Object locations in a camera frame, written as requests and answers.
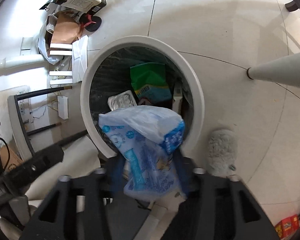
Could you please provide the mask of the blue white plastic bag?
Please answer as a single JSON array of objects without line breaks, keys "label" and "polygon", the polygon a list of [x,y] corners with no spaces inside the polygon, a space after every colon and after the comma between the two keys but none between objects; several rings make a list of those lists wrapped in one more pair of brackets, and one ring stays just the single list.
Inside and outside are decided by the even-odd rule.
[{"label": "blue white plastic bag", "polygon": [[155,106],[119,108],[100,114],[98,125],[129,163],[126,195],[152,202],[179,186],[172,154],[183,143],[185,122],[178,113]]}]

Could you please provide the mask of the white round trash bin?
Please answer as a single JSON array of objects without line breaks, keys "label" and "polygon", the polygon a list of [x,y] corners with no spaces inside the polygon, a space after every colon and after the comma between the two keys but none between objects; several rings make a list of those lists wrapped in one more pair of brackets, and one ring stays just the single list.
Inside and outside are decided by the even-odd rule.
[{"label": "white round trash bin", "polygon": [[204,122],[205,102],[191,65],[171,46],[146,36],[127,36],[101,49],[85,71],[80,104],[85,127],[106,157],[118,150],[98,126],[98,116],[130,105],[175,110],[185,122],[181,150],[189,156],[197,146]]}]

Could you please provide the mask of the grey fluffy slipper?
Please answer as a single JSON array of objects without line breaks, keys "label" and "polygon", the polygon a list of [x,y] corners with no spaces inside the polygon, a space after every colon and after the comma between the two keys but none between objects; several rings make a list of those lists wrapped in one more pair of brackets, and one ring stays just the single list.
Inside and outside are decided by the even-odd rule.
[{"label": "grey fluffy slipper", "polygon": [[233,131],[218,129],[211,132],[207,142],[206,168],[209,174],[227,177],[235,170],[237,138]]}]

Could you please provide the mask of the red snack box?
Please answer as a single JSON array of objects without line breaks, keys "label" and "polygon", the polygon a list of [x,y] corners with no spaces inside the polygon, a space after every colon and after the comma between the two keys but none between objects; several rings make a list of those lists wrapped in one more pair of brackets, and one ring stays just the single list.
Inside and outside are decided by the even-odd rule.
[{"label": "red snack box", "polygon": [[288,239],[294,232],[299,229],[299,227],[300,225],[298,215],[284,218],[274,226],[279,239]]}]

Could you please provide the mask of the white power adapter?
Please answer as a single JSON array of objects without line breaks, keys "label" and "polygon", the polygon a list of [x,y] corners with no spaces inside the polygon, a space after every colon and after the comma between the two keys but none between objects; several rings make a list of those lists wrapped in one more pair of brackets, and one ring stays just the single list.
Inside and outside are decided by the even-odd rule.
[{"label": "white power adapter", "polygon": [[57,96],[58,102],[58,116],[67,120],[69,118],[69,110],[68,110],[68,98],[66,96]]}]

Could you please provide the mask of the grey table leg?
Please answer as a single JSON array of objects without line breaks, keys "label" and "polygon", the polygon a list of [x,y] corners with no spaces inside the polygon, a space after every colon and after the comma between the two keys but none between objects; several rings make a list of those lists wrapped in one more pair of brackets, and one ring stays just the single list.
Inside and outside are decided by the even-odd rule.
[{"label": "grey table leg", "polygon": [[300,53],[249,68],[247,77],[300,88]]}]

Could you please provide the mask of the brown paper bag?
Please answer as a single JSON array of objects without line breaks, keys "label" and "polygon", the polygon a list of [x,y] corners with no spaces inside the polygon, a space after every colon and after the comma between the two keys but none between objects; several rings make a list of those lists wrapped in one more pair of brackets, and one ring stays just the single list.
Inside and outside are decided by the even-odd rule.
[{"label": "brown paper bag", "polygon": [[60,44],[72,44],[79,40],[83,33],[83,27],[63,12],[49,15],[45,30],[51,36],[50,43]]}]

